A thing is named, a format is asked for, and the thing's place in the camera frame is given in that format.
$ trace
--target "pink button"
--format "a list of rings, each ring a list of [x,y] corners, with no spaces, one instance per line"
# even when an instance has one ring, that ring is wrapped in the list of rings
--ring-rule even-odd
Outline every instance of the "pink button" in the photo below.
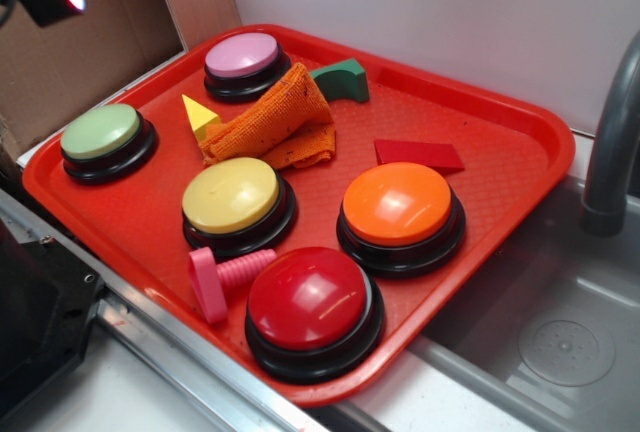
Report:
[[[205,64],[217,77],[237,78],[264,69],[278,56],[278,42],[259,32],[234,35],[214,45]]]
[[[356,327],[368,290],[362,270],[346,254],[324,247],[297,249],[271,262],[255,280],[249,315],[276,346],[318,349]]]

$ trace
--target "red tray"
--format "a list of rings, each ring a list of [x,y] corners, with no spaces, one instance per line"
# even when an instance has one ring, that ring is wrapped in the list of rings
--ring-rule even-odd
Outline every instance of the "red tray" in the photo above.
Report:
[[[356,58],[367,71],[371,100],[331,103],[337,127],[334,160],[285,170],[300,207],[282,253],[322,245],[339,248],[335,222],[349,183],[376,165],[374,139],[453,144],[465,170],[447,179],[467,214],[456,257],[427,276],[377,280],[387,325],[380,346],[353,372],[313,386],[276,381],[258,368],[244,336],[246,289],[228,296],[229,319],[210,326],[189,285],[181,198],[203,169],[183,105],[185,94],[229,121],[249,106],[215,102],[204,86],[204,56],[220,40],[263,31],[292,61],[310,70]],[[135,107],[156,127],[159,148],[142,169],[117,182],[82,186],[62,168],[60,137],[47,142],[24,173],[26,189],[133,286],[302,407],[343,399],[377,378],[535,205],[566,174],[574,155],[567,125],[547,110],[273,25],[242,27],[215,37],[114,102]]]

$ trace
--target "gray faucet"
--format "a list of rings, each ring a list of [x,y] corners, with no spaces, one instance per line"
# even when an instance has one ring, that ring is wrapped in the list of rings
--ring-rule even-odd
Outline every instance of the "gray faucet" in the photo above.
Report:
[[[640,32],[622,57],[596,132],[580,210],[585,232],[609,237],[622,230],[630,183],[640,181],[639,138]]]

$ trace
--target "yellow triangle block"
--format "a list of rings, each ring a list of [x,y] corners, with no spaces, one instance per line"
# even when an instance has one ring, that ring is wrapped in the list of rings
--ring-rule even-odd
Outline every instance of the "yellow triangle block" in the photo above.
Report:
[[[192,98],[183,95],[182,100],[187,109],[191,130],[196,136],[196,140],[202,142],[207,135],[207,125],[220,124],[222,120],[218,114],[207,109],[204,105],[199,104]]]

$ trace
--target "orange cloth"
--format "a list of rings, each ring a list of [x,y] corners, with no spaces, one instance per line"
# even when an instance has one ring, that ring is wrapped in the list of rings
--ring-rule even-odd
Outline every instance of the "orange cloth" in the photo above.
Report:
[[[276,170],[307,167],[334,157],[336,129],[322,92],[296,63],[242,115],[207,126],[200,148],[207,165],[254,157]]]

